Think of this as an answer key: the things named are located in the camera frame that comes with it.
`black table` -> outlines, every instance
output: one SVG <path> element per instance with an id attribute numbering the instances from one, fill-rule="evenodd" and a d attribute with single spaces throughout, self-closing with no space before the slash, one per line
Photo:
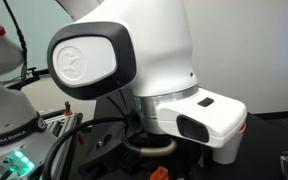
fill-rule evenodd
<path id="1" fill-rule="evenodd" d="M 109 103 L 101 99 L 97 101 L 97 107 L 95 111 L 95 118 L 116 116 L 118 113 Z M 274 126 L 270 121 L 262 120 L 252 114 L 247 116 L 247 128 L 242 139 L 240 150 L 237 155 L 236 161 L 231 165 L 220 165 L 212 163 L 212 167 L 208 169 L 202 169 L 195 165 L 190 167 L 191 176 L 193 179 L 207 179 L 207 180 L 261 180 L 272 179 L 279 180 L 284 179 L 280 165 L 280 155 L 283 151 L 288 151 L 288 131 Z M 92 131 L 92 141 L 96 140 L 105 130 L 109 128 L 109 125 L 98 125 Z M 198 152 L 195 145 L 186 145 L 183 147 L 188 154 L 194 154 Z M 170 167 L 170 170 L 185 167 L 185 161 L 195 160 L 190 158 L 190 155 L 182 153 L 183 156 L 176 156 L 177 159 L 163 161 L 163 159 L 156 159 L 157 161 L 163 161 L 166 167 Z M 149 173 L 134 173 L 131 176 L 126 174 L 123 170 L 117 171 L 101 177 L 101 180 L 106 179 L 149 179 Z"/>

